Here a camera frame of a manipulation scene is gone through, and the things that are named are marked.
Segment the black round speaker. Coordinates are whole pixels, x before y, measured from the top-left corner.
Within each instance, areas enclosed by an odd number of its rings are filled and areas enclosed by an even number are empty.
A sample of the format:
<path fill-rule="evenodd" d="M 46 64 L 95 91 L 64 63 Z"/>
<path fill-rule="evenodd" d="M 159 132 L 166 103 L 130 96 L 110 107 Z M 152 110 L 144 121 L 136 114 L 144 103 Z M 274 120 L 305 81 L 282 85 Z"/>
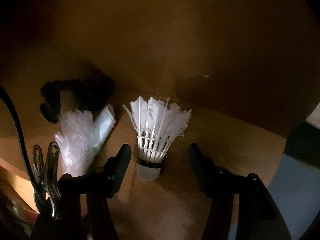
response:
<path fill-rule="evenodd" d="M 40 104 L 40 112 L 48 122 L 57 124 L 61 114 L 61 94 L 69 92 L 75 108 L 97 113 L 108 104 L 115 91 L 114 81 L 100 71 L 83 79 L 49 81 L 41 87 L 44 102 Z"/>

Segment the metal spring clamp right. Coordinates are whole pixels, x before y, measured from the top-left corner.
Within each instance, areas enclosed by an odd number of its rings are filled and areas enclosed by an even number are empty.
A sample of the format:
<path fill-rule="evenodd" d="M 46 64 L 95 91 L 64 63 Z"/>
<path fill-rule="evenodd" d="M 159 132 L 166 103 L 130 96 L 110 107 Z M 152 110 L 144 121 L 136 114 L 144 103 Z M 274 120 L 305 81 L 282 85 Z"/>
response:
<path fill-rule="evenodd" d="M 48 210 L 53 219 L 60 218 L 58 204 L 61 194 L 57 186 L 59 154 L 57 142 L 52 141 L 48 146 L 46 162 L 44 162 L 40 146 L 33 146 L 33 175 L 36 181 L 34 202 L 39 212 Z"/>

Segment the white feather shuttlecock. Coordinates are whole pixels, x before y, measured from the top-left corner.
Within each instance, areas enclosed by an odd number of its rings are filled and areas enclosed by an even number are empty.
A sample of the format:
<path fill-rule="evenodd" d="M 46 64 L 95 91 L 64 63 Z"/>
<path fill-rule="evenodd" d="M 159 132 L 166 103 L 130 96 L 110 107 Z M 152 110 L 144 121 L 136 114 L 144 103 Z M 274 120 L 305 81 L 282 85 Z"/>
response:
<path fill-rule="evenodd" d="M 163 159 L 177 137 L 184 135 L 191 119 L 191 110 L 182 110 L 176 103 L 139 96 L 123 105 L 137 133 L 137 176 L 143 181 L 156 180 L 163 167 Z"/>

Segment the wooden corner shelf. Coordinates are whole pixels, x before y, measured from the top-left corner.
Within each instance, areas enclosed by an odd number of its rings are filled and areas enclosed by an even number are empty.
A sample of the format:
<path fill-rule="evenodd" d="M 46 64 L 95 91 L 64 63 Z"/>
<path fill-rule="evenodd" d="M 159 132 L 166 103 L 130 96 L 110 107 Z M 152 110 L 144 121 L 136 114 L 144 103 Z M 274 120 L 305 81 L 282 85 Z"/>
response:
<path fill-rule="evenodd" d="M 131 160 L 109 206 L 120 239 L 200 239 L 211 202 L 188 146 L 271 183 L 289 132 L 319 103 L 319 0 L 1 0 L 1 86 L 29 150 L 59 130 L 41 115 L 41 88 L 65 80 L 79 92 L 62 108 L 117 111 L 99 164 L 137 149 L 123 105 L 153 96 L 191 110 L 160 177 L 140 180 Z"/>

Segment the clear plastic bag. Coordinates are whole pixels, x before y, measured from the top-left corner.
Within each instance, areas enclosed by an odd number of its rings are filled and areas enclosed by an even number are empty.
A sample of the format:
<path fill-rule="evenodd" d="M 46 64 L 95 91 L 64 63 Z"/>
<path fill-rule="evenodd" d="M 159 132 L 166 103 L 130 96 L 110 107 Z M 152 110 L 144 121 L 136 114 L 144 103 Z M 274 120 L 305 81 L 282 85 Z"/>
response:
<path fill-rule="evenodd" d="M 61 117 L 61 132 L 54 135 L 60 149 L 62 172 L 73 177 L 87 173 L 95 153 L 92 147 L 93 115 L 68 111 Z"/>

